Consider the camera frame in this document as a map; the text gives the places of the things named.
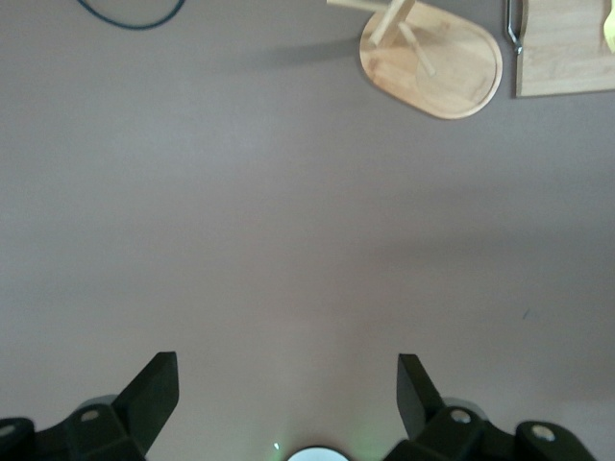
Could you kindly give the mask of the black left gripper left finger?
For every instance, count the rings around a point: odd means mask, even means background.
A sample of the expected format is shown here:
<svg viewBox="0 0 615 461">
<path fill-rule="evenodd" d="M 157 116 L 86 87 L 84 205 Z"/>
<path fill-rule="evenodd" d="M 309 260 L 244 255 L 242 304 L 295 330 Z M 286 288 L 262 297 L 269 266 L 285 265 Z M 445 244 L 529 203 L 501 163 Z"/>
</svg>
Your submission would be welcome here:
<svg viewBox="0 0 615 461">
<path fill-rule="evenodd" d="M 159 352 L 119 393 L 93 400 L 37 431 L 25 417 L 1 421 L 3 460 L 144 460 L 179 402 L 175 352 Z"/>
</svg>

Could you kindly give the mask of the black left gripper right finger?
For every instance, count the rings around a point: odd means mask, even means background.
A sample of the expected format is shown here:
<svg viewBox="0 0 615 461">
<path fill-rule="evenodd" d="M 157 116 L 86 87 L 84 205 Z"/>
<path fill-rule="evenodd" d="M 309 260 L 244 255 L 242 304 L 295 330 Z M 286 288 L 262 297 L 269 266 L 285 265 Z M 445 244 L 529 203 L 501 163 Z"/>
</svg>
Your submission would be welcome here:
<svg viewBox="0 0 615 461">
<path fill-rule="evenodd" d="M 595 456 L 561 425 L 524 421 L 507 433 L 465 404 L 446 403 L 415 354 L 397 362 L 396 402 L 407 438 L 386 460 L 553 460 Z"/>
</svg>

